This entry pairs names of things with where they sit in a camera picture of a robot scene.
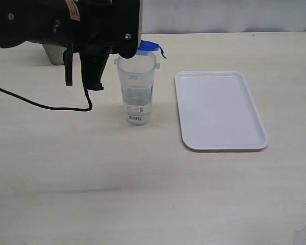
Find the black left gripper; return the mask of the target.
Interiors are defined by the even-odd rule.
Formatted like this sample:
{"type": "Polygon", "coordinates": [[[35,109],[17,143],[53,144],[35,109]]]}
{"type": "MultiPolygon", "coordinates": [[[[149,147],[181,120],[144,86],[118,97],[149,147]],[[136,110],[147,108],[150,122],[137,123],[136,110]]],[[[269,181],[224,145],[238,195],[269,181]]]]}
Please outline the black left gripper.
{"type": "Polygon", "coordinates": [[[101,77],[110,53],[131,58],[137,52],[140,1],[72,3],[72,19],[76,21],[73,52],[80,53],[83,85],[87,90],[103,90],[101,77]]]}

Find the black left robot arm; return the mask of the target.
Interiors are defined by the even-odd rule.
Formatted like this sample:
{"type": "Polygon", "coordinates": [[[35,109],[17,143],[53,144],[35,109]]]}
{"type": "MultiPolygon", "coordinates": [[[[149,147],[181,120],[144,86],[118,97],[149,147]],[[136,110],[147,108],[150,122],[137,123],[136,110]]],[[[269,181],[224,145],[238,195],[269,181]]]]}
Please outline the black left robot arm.
{"type": "Polygon", "coordinates": [[[142,1],[0,1],[0,47],[26,41],[64,47],[68,86],[77,53],[87,90],[103,90],[100,80],[111,54],[136,54],[141,29],[142,1]]]}

